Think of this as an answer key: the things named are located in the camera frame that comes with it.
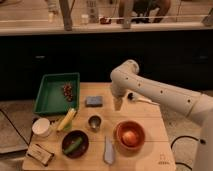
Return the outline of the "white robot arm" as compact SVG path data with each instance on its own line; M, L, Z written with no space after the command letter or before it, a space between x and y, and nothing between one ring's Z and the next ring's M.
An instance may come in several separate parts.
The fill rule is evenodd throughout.
M111 71L114 108L119 110L128 90L183 114L201 127L192 171L213 171L213 97L138 76L139 65L126 60Z

